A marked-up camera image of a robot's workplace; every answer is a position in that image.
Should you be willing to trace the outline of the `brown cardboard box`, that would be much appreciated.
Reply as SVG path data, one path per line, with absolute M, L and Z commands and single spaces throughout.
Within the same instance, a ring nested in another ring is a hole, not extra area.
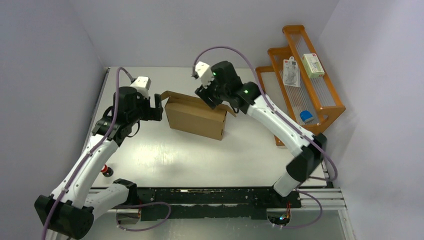
M 162 100 L 166 100 L 166 118 L 169 127 L 174 130 L 221 141 L 227 114 L 237 116 L 234 110 L 225 104 L 211 109 L 198 97 L 169 90 L 160 96 Z

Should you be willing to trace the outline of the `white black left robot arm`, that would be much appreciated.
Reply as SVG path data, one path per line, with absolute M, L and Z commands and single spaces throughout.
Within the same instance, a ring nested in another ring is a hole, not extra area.
M 133 137 L 133 126 L 139 126 L 141 121 L 163 119 L 160 94 L 154 95 L 154 102 L 151 107 L 150 97 L 130 86 L 120 87 L 113 94 L 113 104 L 94 125 L 86 148 L 71 171 L 50 195 L 40 195 L 34 203 L 43 223 L 43 239 L 51 230 L 79 240 L 110 209 L 132 208 L 141 203 L 136 183 L 121 178 L 97 197 L 89 198 L 88 194 L 100 173 L 108 177 L 113 174 L 106 162 L 126 138 Z

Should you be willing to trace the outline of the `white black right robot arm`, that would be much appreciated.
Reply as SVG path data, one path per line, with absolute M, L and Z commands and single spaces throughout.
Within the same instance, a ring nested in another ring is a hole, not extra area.
M 201 85 L 195 90 L 211 109 L 223 102 L 232 109 L 252 117 L 272 132 L 293 155 L 285 172 L 273 184 L 270 202 L 282 207 L 289 194 L 304 183 L 324 158 L 326 137 L 313 134 L 282 112 L 255 82 L 243 83 L 232 63 L 221 61 L 213 66 L 199 61 L 192 68 L 192 76 Z

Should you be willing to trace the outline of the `orange wooden tiered rack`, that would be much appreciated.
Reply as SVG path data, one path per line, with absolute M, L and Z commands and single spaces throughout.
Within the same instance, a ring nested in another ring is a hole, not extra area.
M 273 73 L 278 83 L 277 91 L 284 99 L 287 114 L 302 127 L 314 134 L 324 132 L 346 109 L 328 74 L 318 78 L 308 78 L 305 68 L 299 67 L 300 87 L 283 84 L 283 62 L 289 57 L 300 63 L 303 54 L 317 54 L 303 25 L 286 25 L 282 28 L 288 45 L 269 48 L 267 53 L 270 66 L 259 66 L 255 69 L 261 87 L 266 88 L 263 75 Z M 315 119 L 304 123 L 299 114 L 307 110 Z

